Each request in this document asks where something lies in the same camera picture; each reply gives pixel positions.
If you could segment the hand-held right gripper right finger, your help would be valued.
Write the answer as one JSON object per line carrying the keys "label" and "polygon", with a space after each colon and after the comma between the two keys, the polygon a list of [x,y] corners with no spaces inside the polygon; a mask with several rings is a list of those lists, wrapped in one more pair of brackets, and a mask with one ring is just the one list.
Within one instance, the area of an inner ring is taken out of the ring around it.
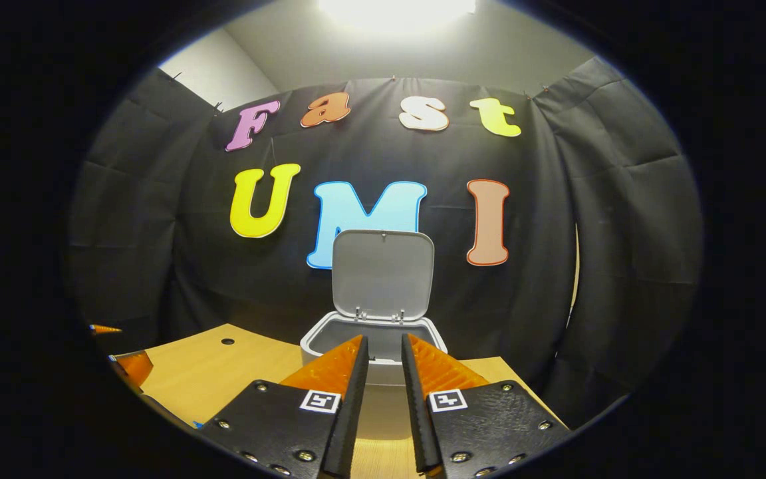
{"label": "hand-held right gripper right finger", "polygon": [[499,478],[571,436],[515,380],[490,382],[416,335],[401,340],[416,469],[426,478]]}

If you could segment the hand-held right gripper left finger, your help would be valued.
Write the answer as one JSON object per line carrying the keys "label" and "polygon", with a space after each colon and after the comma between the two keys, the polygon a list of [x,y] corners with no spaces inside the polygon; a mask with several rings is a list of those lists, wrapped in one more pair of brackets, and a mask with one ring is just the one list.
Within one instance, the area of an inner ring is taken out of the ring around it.
{"label": "hand-held right gripper left finger", "polygon": [[253,380],[198,436],[255,478],[348,478],[369,367],[355,336],[282,382]]}

